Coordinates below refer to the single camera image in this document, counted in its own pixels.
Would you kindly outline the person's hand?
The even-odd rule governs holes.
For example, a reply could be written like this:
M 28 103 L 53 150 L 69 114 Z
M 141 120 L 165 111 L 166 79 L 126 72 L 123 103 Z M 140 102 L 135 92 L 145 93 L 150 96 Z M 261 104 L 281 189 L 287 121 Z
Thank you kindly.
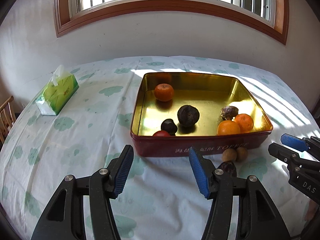
M 315 216 L 318 208 L 319 208 L 319 205 L 316 202 L 314 202 L 313 200 L 310 200 L 306 214 L 304 216 L 304 220 L 306 222 L 310 222 L 313 219 L 313 217 Z

